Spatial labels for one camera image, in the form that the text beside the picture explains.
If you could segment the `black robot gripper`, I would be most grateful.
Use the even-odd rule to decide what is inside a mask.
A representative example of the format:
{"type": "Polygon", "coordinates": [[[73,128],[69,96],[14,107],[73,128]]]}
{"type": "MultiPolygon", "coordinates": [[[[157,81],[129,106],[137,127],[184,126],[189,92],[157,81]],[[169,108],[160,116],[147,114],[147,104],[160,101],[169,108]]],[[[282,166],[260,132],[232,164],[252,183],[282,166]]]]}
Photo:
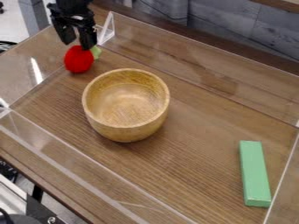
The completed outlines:
{"type": "Polygon", "coordinates": [[[85,50],[98,43],[95,13],[90,9],[93,2],[94,0],[55,0],[47,4],[61,41],[69,45],[77,39],[73,26],[79,26],[79,42],[85,50]]]}

